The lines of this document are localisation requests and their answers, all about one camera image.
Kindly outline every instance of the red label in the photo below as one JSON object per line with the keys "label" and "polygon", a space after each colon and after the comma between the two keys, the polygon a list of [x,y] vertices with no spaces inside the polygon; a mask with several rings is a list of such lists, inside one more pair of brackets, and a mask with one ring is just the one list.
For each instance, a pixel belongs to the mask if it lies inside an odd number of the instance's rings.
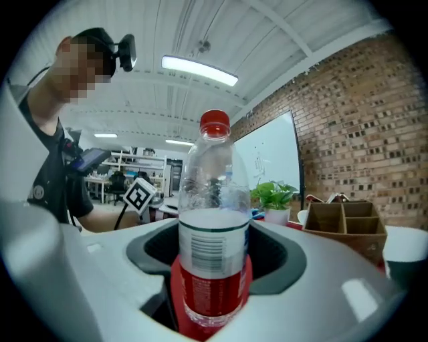
{"label": "red label", "polygon": [[194,312],[209,317],[222,316],[240,304],[240,272],[223,279],[204,279],[187,272],[181,265],[180,268],[183,297]]}

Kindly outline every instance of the red bottle cap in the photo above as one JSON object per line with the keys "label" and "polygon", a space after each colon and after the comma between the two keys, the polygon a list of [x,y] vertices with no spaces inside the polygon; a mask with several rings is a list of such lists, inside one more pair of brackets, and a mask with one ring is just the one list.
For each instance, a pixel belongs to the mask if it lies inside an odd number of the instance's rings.
{"label": "red bottle cap", "polygon": [[207,133],[220,136],[230,133],[229,116],[223,110],[209,110],[201,117],[200,129],[207,126]]}

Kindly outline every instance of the whiteboard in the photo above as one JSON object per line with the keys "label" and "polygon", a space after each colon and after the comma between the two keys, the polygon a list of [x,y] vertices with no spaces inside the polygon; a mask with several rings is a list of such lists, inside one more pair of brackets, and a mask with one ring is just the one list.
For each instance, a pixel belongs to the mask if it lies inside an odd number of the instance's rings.
{"label": "whiteboard", "polygon": [[247,169],[250,189],[270,180],[300,189],[298,143],[291,112],[242,137],[235,146]]}

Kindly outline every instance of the fluorescent light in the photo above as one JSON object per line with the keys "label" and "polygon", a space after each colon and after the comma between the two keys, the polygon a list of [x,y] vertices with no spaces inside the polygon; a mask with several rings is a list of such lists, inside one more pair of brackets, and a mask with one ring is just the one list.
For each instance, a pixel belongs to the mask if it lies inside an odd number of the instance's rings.
{"label": "fluorescent light", "polygon": [[186,146],[193,146],[192,142],[180,142],[178,140],[168,140],[166,139],[165,142],[168,144],[177,144],[177,145],[186,145]]}
{"label": "fluorescent light", "polygon": [[233,87],[238,80],[238,77],[232,75],[231,73],[227,73],[223,70],[217,69],[216,67],[211,67],[209,65],[181,57],[173,57],[169,55],[163,56],[162,67],[165,69],[194,73],[196,75],[214,79],[215,81],[227,84],[231,87]]}
{"label": "fluorescent light", "polygon": [[115,133],[95,133],[95,137],[97,138],[117,138],[118,135]]}

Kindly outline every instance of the barcode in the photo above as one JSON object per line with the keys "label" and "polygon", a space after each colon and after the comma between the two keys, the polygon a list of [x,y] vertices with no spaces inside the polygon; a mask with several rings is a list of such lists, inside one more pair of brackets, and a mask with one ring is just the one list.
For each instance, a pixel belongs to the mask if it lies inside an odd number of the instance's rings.
{"label": "barcode", "polygon": [[192,267],[206,272],[223,272],[225,239],[192,236]]}

